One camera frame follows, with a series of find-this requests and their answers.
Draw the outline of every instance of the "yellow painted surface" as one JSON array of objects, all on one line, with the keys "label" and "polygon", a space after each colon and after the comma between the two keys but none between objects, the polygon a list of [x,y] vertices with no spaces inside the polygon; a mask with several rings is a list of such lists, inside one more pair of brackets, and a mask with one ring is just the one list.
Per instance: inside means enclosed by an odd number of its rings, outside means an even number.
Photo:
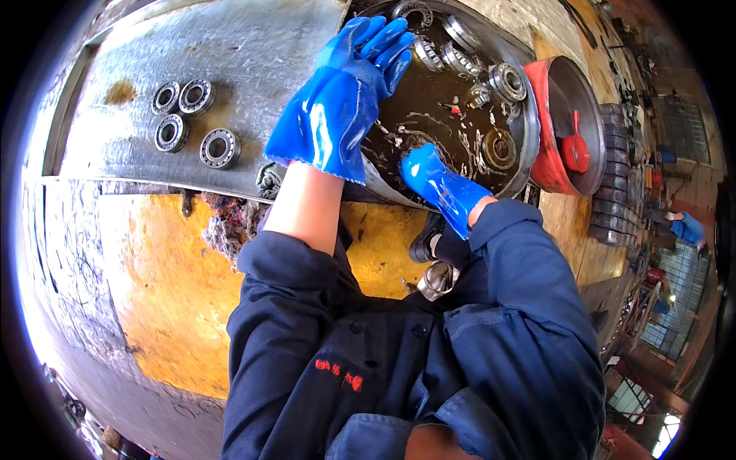
[{"label": "yellow painted surface", "polygon": [[199,237],[212,215],[199,198],[104,195],[102,246],[120,326],[145,376],[226,398],[225,331],[243,275]]},{"label": "yellow painted surface", "polygon": [[[594,34],[602,33],[597,18],[593,25],[588,21],[592,9],[590,5],[579,7],[574,4],[574,6],[578,10],[584,8],[586,12],[584,17]],[[565,54],[538,29],[530,27],[538,60]],[[584,36],[581,36],[581,42],[588,60],[590,84],[598,102],[601,104],[618,102],[608,57],[603,46],[599,44],[598,49],[592,49]],[[555,238],[580,286],[621,276],[626,261],[626,248],[607,246],[588,237],[591,207],[591,198],[550,194],[545,191],[541,192],[539,198],[539,210],[545,220],[544,228]]]},{"label": "yellow painted surface", "polygon": [[365,295],[403,299],[400,278],[416,284],[429,262],[409,258],[408,247],[422,231],[427,211],[403,206],[345,202],[340,214],[353,234],[347,258]]}]

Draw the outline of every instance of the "metal sheet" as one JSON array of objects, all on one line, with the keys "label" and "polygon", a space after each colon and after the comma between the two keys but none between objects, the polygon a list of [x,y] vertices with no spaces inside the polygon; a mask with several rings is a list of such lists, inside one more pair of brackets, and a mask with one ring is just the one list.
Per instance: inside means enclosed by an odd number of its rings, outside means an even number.
[{"label": "metal sheet", "polygon": [[[150,7],[159,7],[155,2]],[[262,151],[282,109],[338,31],[347,3],[333,0],[221,0],[192,4],[126,27],[99,44],[81,85],[61,177],[119,178],[257,197]],[[191,133],[175,154],[156,150],[160,121],[150,109],[168,81],[209,79],[214,106],[189,118]],[[117,102],[115,89],[132,99]],[[216,127],[242,144],[232,169],[207,168],[199,143]]]}]

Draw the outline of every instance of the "glove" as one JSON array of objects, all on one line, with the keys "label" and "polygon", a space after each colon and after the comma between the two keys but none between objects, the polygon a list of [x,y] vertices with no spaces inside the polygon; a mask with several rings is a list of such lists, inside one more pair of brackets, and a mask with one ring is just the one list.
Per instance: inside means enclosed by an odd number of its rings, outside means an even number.
[{"label": "glove", "polygon": [[464,240],[469,231],[468,214],[481,198],[493,195],[472,180],[447,169],[434,144],[424,144],[402,158],[400,173],[406,185],[436,206]]},{"label": "glove", "polygon": [[286,105],[263,154],[365,185],[361,141],[411,63],[406,19],[357,17],[319,52],[317,70]]}]

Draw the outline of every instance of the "navy work jacket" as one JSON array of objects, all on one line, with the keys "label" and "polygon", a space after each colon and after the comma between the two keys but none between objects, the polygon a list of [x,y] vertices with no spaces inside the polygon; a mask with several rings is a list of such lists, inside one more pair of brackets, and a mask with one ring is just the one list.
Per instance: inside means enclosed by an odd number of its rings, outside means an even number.
[{"label": "navy work jacket", "polygon": [[346,314],[330,304],[334,258],[269,231],[246,243],[222,458],[400,460],[411,429],[434,423],[484,459],[591,459],[601,362],[541,213],[487,205],[469,243],[491,302],[365,297]]}]

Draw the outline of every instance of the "person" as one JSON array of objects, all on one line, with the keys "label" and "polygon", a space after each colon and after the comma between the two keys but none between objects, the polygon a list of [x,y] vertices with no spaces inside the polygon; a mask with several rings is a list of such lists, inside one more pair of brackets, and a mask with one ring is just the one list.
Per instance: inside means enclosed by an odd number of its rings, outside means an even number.
[{"label": "person", "polygon": [[288,165],[230,315],[223,459],[591,459],[605,385],[587,312],[541,213],[449,171],[433,144],[402,178],[463,246],[436,302],[367,297],[339,218],[364,182],[360,142],[411,62],[402,18],[348,21],[264,150]]},{"label": "person", "polygon": [[666,210],[647,209],[644,210],[644,217],[654,221],[654,226],[658,234],[671,234],[682,240],[685,244],[697,247],[698,256],[708,253],[703,224],[698,222],[689,213],[673,213]]}]

